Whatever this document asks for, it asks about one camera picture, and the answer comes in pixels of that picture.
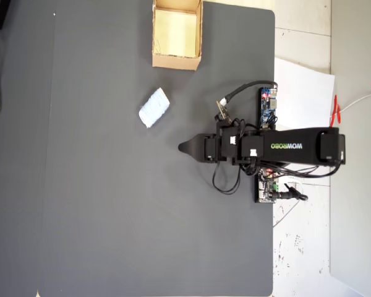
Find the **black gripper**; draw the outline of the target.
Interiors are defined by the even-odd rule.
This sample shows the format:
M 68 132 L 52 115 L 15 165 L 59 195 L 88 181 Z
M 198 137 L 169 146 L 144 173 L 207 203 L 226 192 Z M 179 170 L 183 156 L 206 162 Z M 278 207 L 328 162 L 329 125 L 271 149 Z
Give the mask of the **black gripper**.
M 198 162 L 219 163 L 217 134 L 197 134 L 190 140 L 178 145 L 178 150 Z

